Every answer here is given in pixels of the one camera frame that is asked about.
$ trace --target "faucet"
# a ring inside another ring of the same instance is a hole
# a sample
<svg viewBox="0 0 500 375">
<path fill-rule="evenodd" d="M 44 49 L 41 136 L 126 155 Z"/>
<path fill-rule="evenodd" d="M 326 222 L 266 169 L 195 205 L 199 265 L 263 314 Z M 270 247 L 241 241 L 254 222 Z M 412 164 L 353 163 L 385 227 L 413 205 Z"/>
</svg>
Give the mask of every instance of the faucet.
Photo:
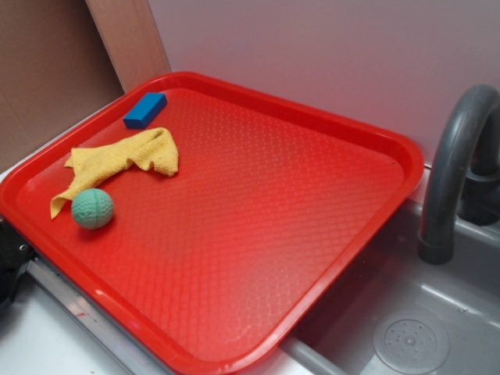
<svg viewBox="0 0 500 375">
<path fill-rule="evenodd" d="M 467 90 L 441 136 L 420 222 L 419 257 L 453 257 L 455 219 L 488 225 L 500 217 L 500 94 L 485 84 Z"/>
</svg>

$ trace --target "toy ball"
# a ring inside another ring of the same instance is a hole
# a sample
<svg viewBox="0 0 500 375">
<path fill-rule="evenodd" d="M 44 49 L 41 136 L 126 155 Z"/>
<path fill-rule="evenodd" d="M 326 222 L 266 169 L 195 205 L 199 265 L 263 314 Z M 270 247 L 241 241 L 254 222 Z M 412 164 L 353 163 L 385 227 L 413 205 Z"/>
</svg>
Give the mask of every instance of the toy ball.
<svg viewBox="0 0 500 375">
<path fill-rule="evenodd" d="M 82 191 L 71 205 L 74 220 L 86 229 L 104 227 L 112 219 L 113 212 L 113 200 L 101 189 Z"/>
</svg>

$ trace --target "red tray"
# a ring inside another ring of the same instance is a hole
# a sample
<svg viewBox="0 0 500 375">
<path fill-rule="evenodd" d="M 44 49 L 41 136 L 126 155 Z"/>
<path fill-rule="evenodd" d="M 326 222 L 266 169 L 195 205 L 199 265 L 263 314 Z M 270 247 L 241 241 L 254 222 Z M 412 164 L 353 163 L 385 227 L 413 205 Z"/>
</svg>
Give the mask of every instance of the red tray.
<svg viewBox="0 0 500 375">
<path fill-rule="evenodd" d="M 49 202 L 74 147 L 136 134 L 150 91 L 167 107 L 173 178 L 133 166 L 100 186 L 116 213 L 79 228 Z M 194 73 L 158 77 L 31 157 L 0 185 L 0 212 L 167 366 L 233 373 L 283 339 L 418 184 L 407 138 Z"/>
</svg>

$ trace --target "drain strainer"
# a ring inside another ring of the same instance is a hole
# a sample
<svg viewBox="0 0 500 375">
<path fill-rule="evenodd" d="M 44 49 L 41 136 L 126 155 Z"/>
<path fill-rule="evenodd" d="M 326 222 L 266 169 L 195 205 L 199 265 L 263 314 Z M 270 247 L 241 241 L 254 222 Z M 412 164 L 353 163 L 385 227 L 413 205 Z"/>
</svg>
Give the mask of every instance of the drain strainer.
<svg viewBox="0 0 500 375">
<path fill-rule="evenodd" d="M 398 311 L 381 320 L 373 333 L 380 360 L 394 371 L 422 375 L 448 357 L 448 335 L 440 323 L 423 312 Z"/>
</svg>

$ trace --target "cloth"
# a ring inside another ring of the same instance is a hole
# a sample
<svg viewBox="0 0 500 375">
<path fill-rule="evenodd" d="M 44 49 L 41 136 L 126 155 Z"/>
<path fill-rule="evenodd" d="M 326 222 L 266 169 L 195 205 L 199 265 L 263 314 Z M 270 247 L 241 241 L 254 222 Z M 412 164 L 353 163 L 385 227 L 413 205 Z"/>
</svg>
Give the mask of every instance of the cloth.
<svg viewBox="0 0 500 375">
<path fill-rule="evenodd" d="M 67 200 L 83 190 L 96 188 L 106 179 L 128 170 L 134 164 L 142 170 L 172 177 L 178 171 L 179 152 L 170 132 L 162 127 L 145 130 L 113 145 L 73 148 L 64 166 L 73 168 L 75 177 L 69 188 L 50 202 L 50 214 L 59 215 Z"/>
</svg>

